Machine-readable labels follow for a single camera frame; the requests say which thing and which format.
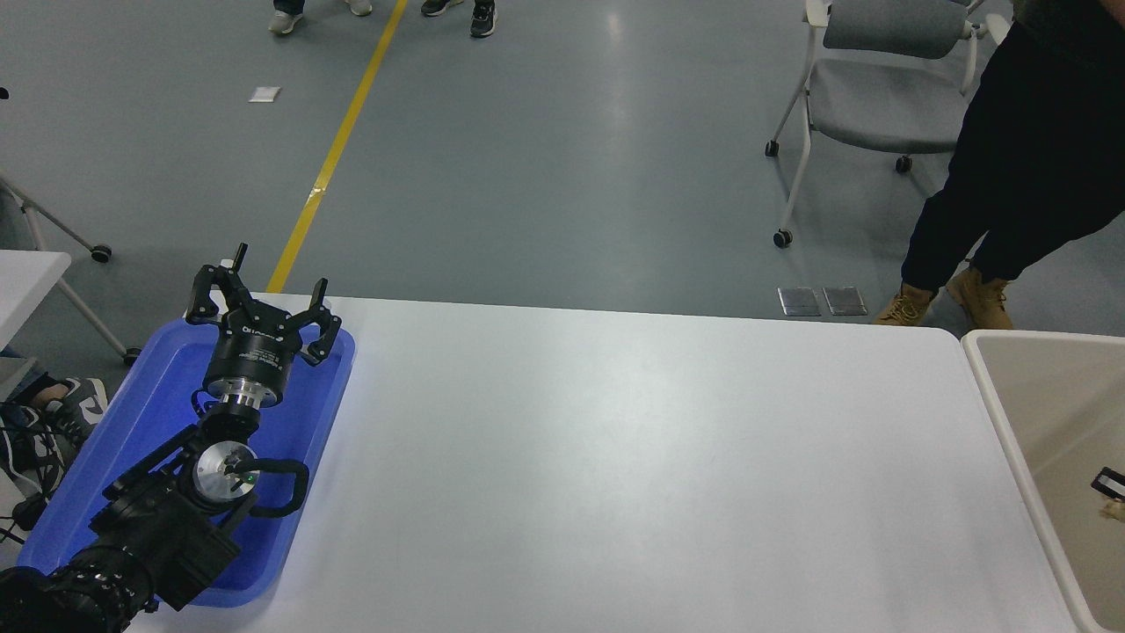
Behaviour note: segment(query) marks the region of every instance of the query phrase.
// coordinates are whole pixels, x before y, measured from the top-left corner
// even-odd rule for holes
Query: robotic arm
[[[230,266],[204,265],[192,286],[184,319],[219,329],[192,395],[199,423],[102,491],[109,504],[90,522],[98,539],[69,563],[48,576],[32,568],[0,572],[0,633],[117,633],[137,613],[154,612],[156,597],[180,611],[238,555],[231,534],[246,516],[280,518],[304,504],[308,468],[260,459],[246,442],[260,409],[281,403],[294,358],[314,367],[327,358],[340,318],[324,305],[326,279],[298,314],[254,299],[238,278],[245,252],[240,244]],[[226,299],[222,315],[213,287]],[[309,325],[320,337],[305,345],[300,329]],[[217,401],[200,407],[201,392]],[[254,486],[263,473],[294,476],[287,504],[258,505]]]

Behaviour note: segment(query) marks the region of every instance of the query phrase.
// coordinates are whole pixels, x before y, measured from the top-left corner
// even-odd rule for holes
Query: yellow floor line
[[[321,165],[321,172],[316,175],[313,190],[308,192],[305,208],[300,210],[300,216],[297,217],[297,225],[292,227],[289,241],[286,242],[285,250],[281,251],[281,257],[278,259],[278,264],[273,268],[270,282],[266,286],[266,291],[268,292],[279,292],[285,288],[286,279],[289,278],[294,262],[297,261],[300,246],[305,243],[305,236],[308,235],[309,226],[313,225],[313,217],[316,216],[316,209],[321,206],[321,199],[328,189],[328,182],[332,181],[336,163],[340,162],[340,154],[344,152],[344,146],[348,145],[348,137],[351,136],[356,119],[359,118],[359,111],[363,109],[363,101],[367,100],[367,94],[371,90],[371,83],[375,81],[375,74],[379,72],[382,56],[387,53],[387,47],[390,46],[390,38],[395,36],[395,29],[398,28],[398,20],[403,17],[405,9],[406,0],[398,0],[398,3],[395,4],[395,10],[390,13],[390,19],[387,21],[386,28],[382,29],[379,45],[375,47],[375,54],[371,55],[371,61],[367,64],[367,71],[363,72],[363,79],[356,89],[356,96],[352,97],[351,105],[348,106],[348,114],[344,115],[344,120],[340,124],[340,129],[336,130],[336,137],[332,142],[332,147],[328,148],[328,155],[325,156],[324,164]]]

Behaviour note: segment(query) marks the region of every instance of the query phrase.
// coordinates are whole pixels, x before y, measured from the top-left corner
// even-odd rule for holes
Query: metal stand
[[[82,247],[90,251],[90,256],[98,263],[106,263],[112,255],[114,251],[106,244],[91,244],[90,242],[82,238],[81,235],[75,233],[70,226],[63,224],[57,217],[47,212],[42,206],[35,202],[32,198],[27,197],[27,193],[20,191],[12,184],[3,174],[0,174],[0,188],[8,191],[16,201],[19,202],[19,210],[24,212],[24,218],[27,220],[27,227],[32,232],[32,241],[35,242],[35,250],[45,251],[47,248],[46,239],[43,238],[43,232],[39,229],[39,215],[46,217],[52,224],[58,226],[63,232],[74,238],[78,243],[82,244]],[[122,361],[126,365],[133,367],[133,363],[137,360],[141,354],[140,347],[125,347],[122,342],[114,336],[114,333],[109,332],[109,328],[98,318],[93,309],[82,300],[82,297],[78,296],[78,292],[70,287],[64,279],[58,279],[55,286],[62,290],[66,298],[74,304],[74,307],[82,313],[86,320],[93,326],[93,329],[98,331],[101,338],[106,340],[109,347],[114,349],[114,352],[122,358]]]

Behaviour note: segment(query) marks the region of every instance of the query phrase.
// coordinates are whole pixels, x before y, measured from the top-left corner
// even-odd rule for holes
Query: blue tray
[[[306,342],[315,328],[303,331]],[[90,519],[107,504],[102,489],[161,443],[198,422],[191,392],[200,387],[218,331],[169,324],[156,332],[79,453],[46,513],[19,555],[19,564],[50,573],[94,541]],[[316,368],[297,359],[280,405],[262,410],[261,428],[250,437],[260,458],[294,459],[308,465],[312,481],[327,442],[356,356],[356,342],[340,331],[332,354]],[[266,506],[289,499],[292,478],[267,476],[255,491]],[[273,582],[292,543],[300,512],[281,519],[246,518],[234,532],[242,553],[192,604],[236,607]]]

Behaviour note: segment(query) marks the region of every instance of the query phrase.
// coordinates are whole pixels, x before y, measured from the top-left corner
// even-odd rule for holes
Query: sneaker
[[[428,18],[435,18],[444,13],[446,9],[461,2],[465,2],[465,0],[425,0],[425,2],[422,2],[422,15]]]
[[[0,441],[0,471],[25,495],[43,494],[50,497],[62,481],[66,467],[74,461],[70,444],[56,437],[44,424],[38,412],[19,407],[18,421],[4,417],[6,437]]]
[[[496,3],[477,2],[472,9],[472,25],[469,26],[469,35],[472,37],[488,37],[496,30]]]
[[[109,399],[106,398],[106,386],[98,379],[66,379],[65,385],[70,392],[47,403],[44,422],[63,434],[78,451],[106,415]]]
[[[360,17],[371,15],[371,0],[344,0],[344,2],[348,2],[348,8],[352,10],[352,15]]]
[[[285,11],[273,11],[273,18],[270,19],[270,33],[273,35],[289,35],[292,33],[292,27],[297,26],[297,21],[303,17],[305,17],[305,13],[290,16]]]

